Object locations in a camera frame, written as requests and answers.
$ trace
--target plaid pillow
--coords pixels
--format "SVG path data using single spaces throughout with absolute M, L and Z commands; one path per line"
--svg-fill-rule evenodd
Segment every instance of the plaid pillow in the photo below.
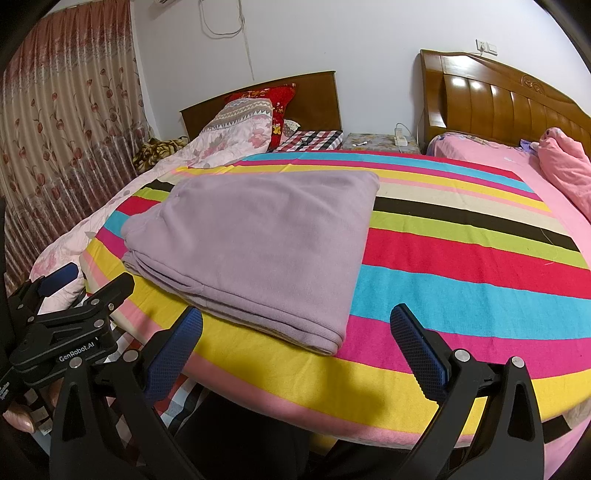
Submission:
M 336 150 L 343 143 L 341 130 L 299 131 L 286 141 L 275 152 L 301 152 L 314 150 Z

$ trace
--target carved wooden headboard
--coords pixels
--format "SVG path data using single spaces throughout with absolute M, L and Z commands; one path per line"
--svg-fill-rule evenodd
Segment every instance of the carved wooden headboard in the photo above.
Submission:
M 591 118 L 565 94 L 476 54 L 421 50 L 426 141 L 447 131 L 505 145 L 560 127 L 591 152 Z

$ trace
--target folded purple blanket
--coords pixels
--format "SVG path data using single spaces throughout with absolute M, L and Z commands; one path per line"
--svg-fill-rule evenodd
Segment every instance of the folded purple blanket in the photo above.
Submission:
M 123 262 L 206 312 L 334 355 L 378 187 L 367 171 L 196 176 L 124 223 Z

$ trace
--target cable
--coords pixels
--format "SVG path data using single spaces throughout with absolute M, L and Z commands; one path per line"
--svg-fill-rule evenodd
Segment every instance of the cable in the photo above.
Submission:
M 212 35 L 215 35 L 216 37 L 234 38 L 234 37 L 236 37 L 236 35 L 238 35 L 244 29 L 244 15 L 242 15 L 242 1 L 241 0 L 238 0 L 238 20 L 240 20 L 240 27 L 238 28 L 238 30 L 236 30 L 234 32 L 218 33 L 218 32 L 214 32 L 211 28 L 209 28 L 209 25 L 207 24 L 207 20 L 205 19 L 205 11 L 203 10 L 203 0 L 199 0 L 199 11 L 201 13 L 201 19 L 203 20 L 203 24 L 205 25 L 205 28 L 207 28 L 209 30 L 209 32 Z
M 242 0 L 238 0 L 238 4 L 242 10 Z M 251 49 L 248 47 L 248 37 L 246 36 L 246 23 L 242 24 L 242 35 L 244 35 L 244 47 L 246 48 L 246 57 L 248 58 L 248 66 L 251 70 L 252 81 L 255 82 L 255 73 L 252 70 Z
M 244 19 L 244 13 L 242 11 L 242 0 L 238 0 L 238 20 L 240 21 L 240 27 L 238 28 L 238 30 L 235 30 L 233 32 L 214 32 L 211 28 L 209 28 L 209 25 L 207 24 L 207 20 L 205 18 L 205 10 L 203 9 L 203 1 L 204 0 L 199 0 L 199 11 L 201 13 L 201 19 L 203 20 L 203 25 L 205 25 L 205 28 L 207 28 L 209 30 L 209 32 L 211 33 L 211 35 L 214 35 L 213 37 L 211 35 L 208 35 L 207 32 L 204 32 L 209 38 L 212 38 L 214 40 L 217 40 L 218 38 L 234 38 L 236 37 L 240 32 L 242 32 L 242 35 L 244 35 L 244 48 L 246 50 L 246 58 L 248 58 L 248 67 L 251 70 L 251 77 L 252 77 L 252 81 L 255 81 L 255 73 L 252 69 L 252 59 L 251 59 L 251 49 L 248 45 L 248 37 L 246 36 L 246 20 Z
M 417 130 L 417 136 L 416 136 L 415 139 L 417 140 L 417 146 L 419 148 L 421 148 L 421 144 L 418 142 L 418 126 L 421 124 L 421 118 L 423 118 L 423 115 L 424 114 L 425 114 L 425 109 L 423 108 L 423 111 L 421 112 L 421 116 L 417 120 L 417 128 L 416 128 L 416 130 Z
M 394 128 L 398 128 L 399 125 L 402 125 L 404 128 L 406 128 L 408 131 L 408 134 L 412 137 L 413 133 L 410 131 L 409 127 L 404 125 L 402 122 L 398 122 Z

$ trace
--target green stripe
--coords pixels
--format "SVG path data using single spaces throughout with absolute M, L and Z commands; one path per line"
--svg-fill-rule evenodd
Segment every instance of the green stripe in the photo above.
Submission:
M 157 202 L 162 202 L 163 200 L 166 200 L 168 195 L 170 195 L 170 192 L 164 192 L 163 190 L 153 190 L 148 187 L 139 189 L 137 192 L 134 193 L 135 197 L 142 197 L 146 200 L 156 200 Z
M 579 252 L 472 225 L 459 225 L 458 223 L 444 222 L 442 220 L 374 211 L 369 226 L 394 232 L 432 236 L 464 244 L 478 244 L 483 247 L 497 248 L 530 257 L 544 258 L 551 262 L 563 263 L 573 267 L 588 268 L 583 255 Z

